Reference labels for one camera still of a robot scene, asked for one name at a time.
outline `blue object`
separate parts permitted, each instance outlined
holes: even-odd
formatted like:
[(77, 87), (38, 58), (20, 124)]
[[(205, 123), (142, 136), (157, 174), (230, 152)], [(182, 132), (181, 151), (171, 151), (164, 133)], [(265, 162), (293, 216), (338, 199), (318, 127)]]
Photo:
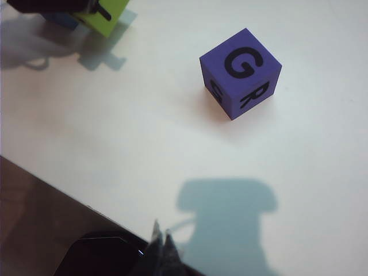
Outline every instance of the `blue object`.
[(74, 30), (79, 24), (78, 21), (68, 13), (41, 13), (41, 15), (46, 20), (71, 30)]
[(205, 86), (231, 120), (274, 93), (281, 64), (243, 29), (200, 57)]

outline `foam cube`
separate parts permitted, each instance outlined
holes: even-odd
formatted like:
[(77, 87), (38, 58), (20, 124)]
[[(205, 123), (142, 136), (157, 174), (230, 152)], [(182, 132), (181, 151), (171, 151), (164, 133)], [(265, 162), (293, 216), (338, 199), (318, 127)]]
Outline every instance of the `foam cube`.
[(98, 11), (95, 13), (73, 13), (73, 16), (89, 28), (109, 37), (128, 2), (129, 0), (99, 0), (97, 4), (104, 9), (107, 16)]
[(281, 64), (248, 29), (200, 57), (205, 87), (231, 120), (272, 94)]
[(78, 21), (68, 13), (41, 13), (48, 21), (54, 22), (67, 29), (74, 30), (78, 26)]

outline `cube face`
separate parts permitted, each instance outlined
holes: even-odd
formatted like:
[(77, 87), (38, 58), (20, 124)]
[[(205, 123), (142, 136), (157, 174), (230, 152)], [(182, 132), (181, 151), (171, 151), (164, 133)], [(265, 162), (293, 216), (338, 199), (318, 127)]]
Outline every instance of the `cube face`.
[(129, 0), (99, 0), (99, 4), (111, 16), (110, 20), (107, 20), (100, 12), (74, 13), (73, 16), (103, 36), (109, 37), (128, 2)]
[(228, 99), (220, 105), (232, 120), (271, 96), (281, 71), (281, 64), (247, 29), (201, 56), (200, 62), (202, 71), (207, 70), (205, 86), (215, 97), (206, 79), (213, 78)]

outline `black letter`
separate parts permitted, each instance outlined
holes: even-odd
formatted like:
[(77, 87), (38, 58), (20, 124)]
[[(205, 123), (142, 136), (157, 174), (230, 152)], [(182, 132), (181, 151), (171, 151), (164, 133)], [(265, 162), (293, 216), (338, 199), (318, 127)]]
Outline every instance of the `black letter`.
[(250, 47), (238, 48), (232, 51), (225, 59), (225, 69), (234, 78), (244, 79), (254, 74), (254, 69), (247, 62), (243, 62), (241, 64), (241, 66), (244, 68), (243, 72), (235, 71), (232, 67), (232, 62), (234, 61), (234, 59), (244, 53), (249, 53), (250, 55), (252, 55), (255, 59), (255, 65), (257, 65), (258, 67), (263, 65), (263, 58), (257, 50)]
[(221, 95), (223, 94), (220, 90), (220, 88), (217, 86), (217, 84), (215, 84), (215, 82), (213, 80), (210, 81), (211, 86), (212, 86), (212, 95), (214, 96), (215, 99), (217, 99), (217, 101), (219, 103), (222, 103), (223, 99), (221, 97)]
[(240, 100), (240, 102), (243, 102), (243, 101), (246, 101), (244, 104), (242, 104), (242, 106), (240, 108), (243, 108), (245, 107), (252, 99), (257, 99), (259, 98), (260, 96), (262, 96), (266, 91), (267, 89), (269, 88), (269, 85), (270, 85), (270, 82), (266, 82), (265, 84), (259, 86), (256, 90), (254, 90), (252, 93), (246, 95), (244, 98), (242, 98)]

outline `green block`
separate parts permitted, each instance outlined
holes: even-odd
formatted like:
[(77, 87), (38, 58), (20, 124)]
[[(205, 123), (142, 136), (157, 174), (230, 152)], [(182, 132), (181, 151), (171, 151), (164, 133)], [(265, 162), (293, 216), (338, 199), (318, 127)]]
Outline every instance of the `green block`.
[(128, 2), (129, 0), (99, 0), (99, 4), (111, 15), (110, 21), (103, 17), (100, 12), (74, 13), (73, 16), (91, 29), (109, 37)]

